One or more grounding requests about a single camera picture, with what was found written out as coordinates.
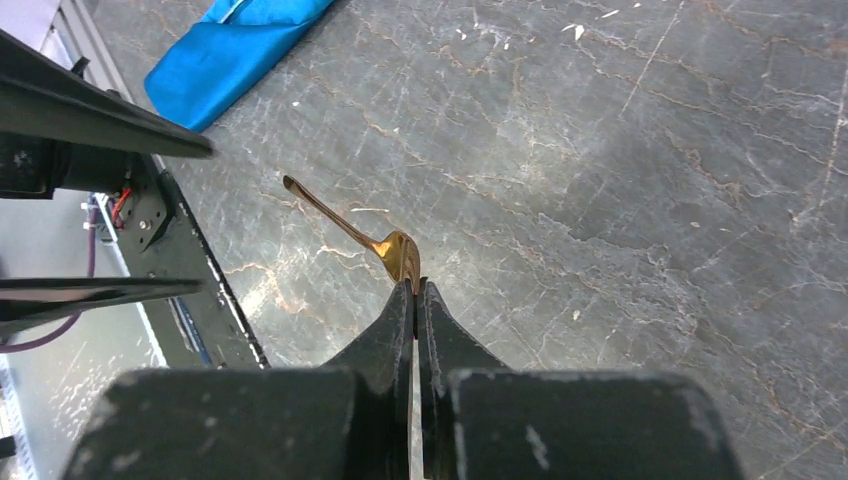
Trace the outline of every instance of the purple cable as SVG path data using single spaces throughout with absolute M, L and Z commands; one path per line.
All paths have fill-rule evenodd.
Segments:
M 92 208 L 90 210 L 90 213 L 88 214 L 88 271 L 86 272 L 88 278 L 94 277 L 94 246 L 97 241 L 97 234 L 94 227 L 94 221 L 96 220 L 96 218 L 97 210 L 95 207 Z M 32 350 L 33 348 L 38 348 L 47 345 L 48 343 L 52 342 L 53 340 L 56 340 L 57 338 L 62 336 L 62 334 L 70 330 L 71 327 L 73 327 L 74 324 L 77 323 L 77 320 L 79 320 L 79 316 L 81 314 L 82 312 L 72 315 L 67 320 L 65 320 L 65 323 L 59 326 L 59 328 L 53 330 L 52 332 L 48 333 L 47 335 L 41 338 L 36 338 L 35 340 L 30 340 L 28 342 L 18 343 L 15 345 L 0 345 L 0 354 L 25 352 L 27 350 Z

